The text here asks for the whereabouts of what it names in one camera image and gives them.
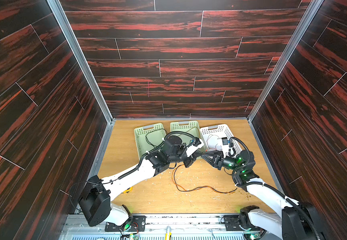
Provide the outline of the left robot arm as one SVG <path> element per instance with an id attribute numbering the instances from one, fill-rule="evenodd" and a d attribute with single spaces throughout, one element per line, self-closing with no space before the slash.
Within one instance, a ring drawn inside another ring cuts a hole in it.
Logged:
<path id="1" fill-rule="evenodd" d="M 159 145 L 141 155 L 137 165 L 123 172 L 103 179 L 93 176 L 87 180 L 78 200 L 90 227 L 110 223 L 127 230 L 133 216 L 126 206 L 115 205 L 112 201 L 134 185 L 164 172 L 171 163 L 183 163 L 187 168 L 193 164 L 201 155 L 204 142 L 185 133 L 191 138 L 186 144 L 180 134 L 179 131 L 167 134 Z"/>

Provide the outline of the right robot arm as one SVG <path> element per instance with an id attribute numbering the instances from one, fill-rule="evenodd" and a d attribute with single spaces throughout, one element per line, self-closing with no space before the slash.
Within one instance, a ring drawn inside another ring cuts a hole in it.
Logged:
<path id="1" fill-rule="evenodd" d="M 243 146 L 237 154 L 229 151 L 208 151 L 201 157 L 213 168 L 231 170 L 234 185 L 257 197 L 275 213 L 269 214 L 258 206 L 242 208 L 238 224 L 243 231 L 260 228 L 280 240 L 326 240 L 322 221 L 316 208 L 310 203 L 295 200 L 265 183 L 254 173 L 254 154 L 236 137 L 223 138 L 222 144 L 231 147 L 236 142 Z"/>

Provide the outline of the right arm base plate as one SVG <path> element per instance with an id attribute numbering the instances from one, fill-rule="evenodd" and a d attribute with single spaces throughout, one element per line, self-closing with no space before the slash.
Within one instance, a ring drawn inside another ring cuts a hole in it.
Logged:
<path id="1" fill-rule="evenodd" d="M 239 222 L 239 215 L 224 215 L 220 219 L 220 223 L 223 224 L 227 231 L 243 231 L 243 232 L 260 232 L 261 228 L 258 227 L 243 227 Z"/>

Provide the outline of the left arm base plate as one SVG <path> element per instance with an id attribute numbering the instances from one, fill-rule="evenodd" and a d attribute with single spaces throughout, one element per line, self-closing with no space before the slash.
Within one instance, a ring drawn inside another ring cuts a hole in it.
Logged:
<path id="1" fill-rule="evenodd" d="M 114 223 L 106 223 L 105 232 L 144 232 L 146 227 L 146 216 L 133 215 L 124 224 L 117 226 Z"/>

